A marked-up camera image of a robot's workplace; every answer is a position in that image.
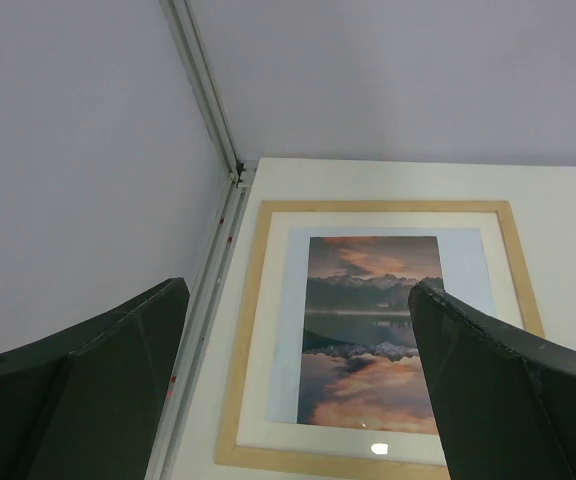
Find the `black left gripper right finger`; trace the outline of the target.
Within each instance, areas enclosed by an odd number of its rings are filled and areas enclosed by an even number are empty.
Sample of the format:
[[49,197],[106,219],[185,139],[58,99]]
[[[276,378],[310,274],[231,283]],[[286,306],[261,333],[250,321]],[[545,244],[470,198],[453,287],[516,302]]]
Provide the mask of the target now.
[[453,479],[576,479],[576,351],[427,282],[414,336]]

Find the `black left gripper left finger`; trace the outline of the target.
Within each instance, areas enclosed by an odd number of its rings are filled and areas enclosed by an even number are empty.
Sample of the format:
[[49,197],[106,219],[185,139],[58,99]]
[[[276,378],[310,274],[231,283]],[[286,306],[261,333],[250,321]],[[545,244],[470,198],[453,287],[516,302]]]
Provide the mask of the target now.
[[190,293],[168,279],[0,354],[0,479],[145,476]]

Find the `wooden picture frame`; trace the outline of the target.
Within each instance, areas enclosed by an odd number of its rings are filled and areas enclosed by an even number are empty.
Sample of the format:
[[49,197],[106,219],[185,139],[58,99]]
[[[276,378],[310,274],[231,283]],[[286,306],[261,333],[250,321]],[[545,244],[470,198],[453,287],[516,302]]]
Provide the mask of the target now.
[[434,236],[441,288],[541,335],[512,209],[505,201],[265,201],[244,284],[216,460],[337,479],[445,479],[434,435],[297,422],[309,241]]

